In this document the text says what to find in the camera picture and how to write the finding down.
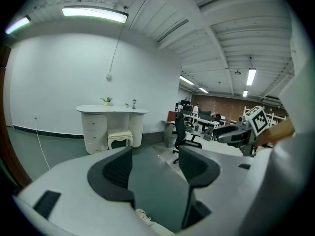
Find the office chair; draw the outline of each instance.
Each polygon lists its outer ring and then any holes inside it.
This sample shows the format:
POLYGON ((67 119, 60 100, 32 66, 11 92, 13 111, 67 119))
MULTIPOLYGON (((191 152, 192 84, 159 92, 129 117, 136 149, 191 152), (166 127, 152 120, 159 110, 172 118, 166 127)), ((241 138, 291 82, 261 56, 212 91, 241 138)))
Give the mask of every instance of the office chair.
MULTIPOLYGON (((177 132, 177 139, 175 141, 175 148, 179 149, 180 145, 185 146, 192 146, 195 148, 202 148, 202 145, 200 143, 194 142, 196 136, 200 136, 199 134, 192 133, 192 139, 190 141, 185 139, 186 132, 185 132, 185 124, 184 124, 184 115, 183 113, 176 112, 175 113, 175 128, 177 132)), ((173 161, 173 164, 176 164, 178 162, 178 158, 173 161)))

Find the baseboard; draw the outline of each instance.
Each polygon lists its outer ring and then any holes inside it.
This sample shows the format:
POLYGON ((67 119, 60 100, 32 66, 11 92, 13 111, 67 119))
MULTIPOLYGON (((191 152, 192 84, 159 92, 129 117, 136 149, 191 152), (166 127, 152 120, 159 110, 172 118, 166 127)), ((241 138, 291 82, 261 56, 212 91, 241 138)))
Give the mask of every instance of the baseboard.
POLYGON ((164 132, 154 132, 143 134, 142 140, 148 144, 157 144, 163 142, 164 132))
MULTIPOLYGON (((13 125, 15 129, 22 130, 28 133, 36 134, 35 129, 31 128, 24 128, 20 126, 13 125)), ((62 138, 74 138, 74 139, 83 139, 83 135, 72 135, 72 134, 63 134, 63 133, 54 133, 54 132, 48 132, 48 131, 41 131, 38 130, 37 133, 42 136, 54 136, 54 137, 62 137, 62 138)))

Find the ceiling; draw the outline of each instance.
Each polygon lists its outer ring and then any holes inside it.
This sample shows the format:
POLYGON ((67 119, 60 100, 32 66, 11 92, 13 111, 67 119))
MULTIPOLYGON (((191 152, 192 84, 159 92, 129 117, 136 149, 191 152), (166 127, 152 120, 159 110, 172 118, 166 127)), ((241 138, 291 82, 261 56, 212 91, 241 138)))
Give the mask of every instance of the ceiling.
POLYGON ((248 99, 278 97, 294 76, 290 54, 291 21, 280 0, 29 0, 16 18, 32 24, 63 20, 66 5, 94 5, 129 14, 126 27, 168 48, 182 59, 180 87, 191 93, 248 99), (246 86, 248 69, 257 70, 246 86))

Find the gray floor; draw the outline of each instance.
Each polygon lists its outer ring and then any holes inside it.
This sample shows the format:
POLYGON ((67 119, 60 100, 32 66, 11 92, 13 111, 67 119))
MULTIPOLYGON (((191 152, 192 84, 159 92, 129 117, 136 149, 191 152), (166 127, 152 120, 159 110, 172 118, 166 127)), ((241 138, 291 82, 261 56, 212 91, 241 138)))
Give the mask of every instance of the gray floor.
MULTIPOLYGON (((8 128, 13 148, 32 180, 48 171, 35 134, 8 128)), ((88 155, 82 139, 39 136, 50 167, 88 155)), ((162 160, 150 145, 133 150, 128 188, 134 192, 136 208, 147 212, 153 221, 177 233, 181 230, 188 183, 162 160)))

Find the power cord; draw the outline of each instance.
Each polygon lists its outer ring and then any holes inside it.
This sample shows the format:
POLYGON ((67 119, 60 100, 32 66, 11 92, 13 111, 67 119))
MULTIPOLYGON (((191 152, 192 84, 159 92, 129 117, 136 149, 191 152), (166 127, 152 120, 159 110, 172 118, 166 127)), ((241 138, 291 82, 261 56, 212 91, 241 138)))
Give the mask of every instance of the power cord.
POLYGON ((48 162, 47 162, 47 160, 46 160, 46 156, 45 156, 45 154, 44 154, 43 148, 41 147, 40 139, 39 139, 39 136, 38 136, 38 132, 37 132, 37 130, 38 130, 38 129, 37 129, 37 118, 34 117, 34 119, 35 119, 36 135, 37 135, 37 138, 38 138, 39 146, 40 146, 41 152, 43 153, 43 156, 44 156, 44 158, 45 158, 46 164, 47 164, 48 168, 50 169, 49 164, 48 164, 48 162))

